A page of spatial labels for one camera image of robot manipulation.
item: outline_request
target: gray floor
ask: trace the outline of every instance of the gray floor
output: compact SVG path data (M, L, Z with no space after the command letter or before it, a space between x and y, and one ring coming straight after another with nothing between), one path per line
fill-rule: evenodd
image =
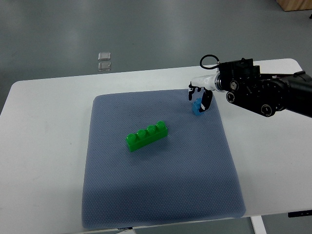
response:
M312 11L284 12L274 0L0 1L0 111L18 80L221 61L293 58L312 75ZM311 233L312 218L263 217L268 234ZM249 219L181 224L149 233L253 233Z

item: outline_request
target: black cable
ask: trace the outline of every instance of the black cable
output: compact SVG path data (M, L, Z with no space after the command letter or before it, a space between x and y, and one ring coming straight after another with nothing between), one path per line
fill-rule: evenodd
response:
M205 55L204 57L201 58L201 60L200 60L200 62L199 62L199 65L200 65L201 68L204 68L204 69L207 69L207 70L212 70L212 69L217 68L217 67L219 66L219 65L216 65L216 66L213 66L213 67L204 67L204 66L203 66L203 60L204 60L206 57L213 57L213 58L216 59L217 62L220 62L220 60L218 59L218 57L215 56L215 55Z

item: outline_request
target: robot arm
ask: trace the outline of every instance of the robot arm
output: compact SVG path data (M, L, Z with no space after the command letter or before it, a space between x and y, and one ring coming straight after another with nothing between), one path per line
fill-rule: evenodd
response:
M257 114L270 117L276 111L288 109L312 117L312 78L304 71L295 74L261 74L260 67L252 59L220 63L214 75L192 79L189 85L189 100L195 89L204 88L200 112L206 111L211 103L212 91L228 91L227 101Z

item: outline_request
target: white table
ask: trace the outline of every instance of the white table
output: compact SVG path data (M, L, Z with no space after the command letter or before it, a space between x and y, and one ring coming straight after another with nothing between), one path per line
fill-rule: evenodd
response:
M255 64L262 73L301 70L293 59ZM0 233L83 231L81 197L96 96L184 89L191 78L213 72L184 67L15 83L0 115ZM312 118L287 110L265 118L229 104L225 93L214 95L245 216L312 209Z

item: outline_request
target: blue mat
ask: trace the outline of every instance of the blue mat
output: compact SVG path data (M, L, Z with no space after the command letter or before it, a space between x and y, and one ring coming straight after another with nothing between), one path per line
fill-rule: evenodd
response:
M165 121L168 136L130 152L126 136L159 120ZM244 213L215 99L205 114L195 116L187 90L95 98L82 198L85 228L150 226Z

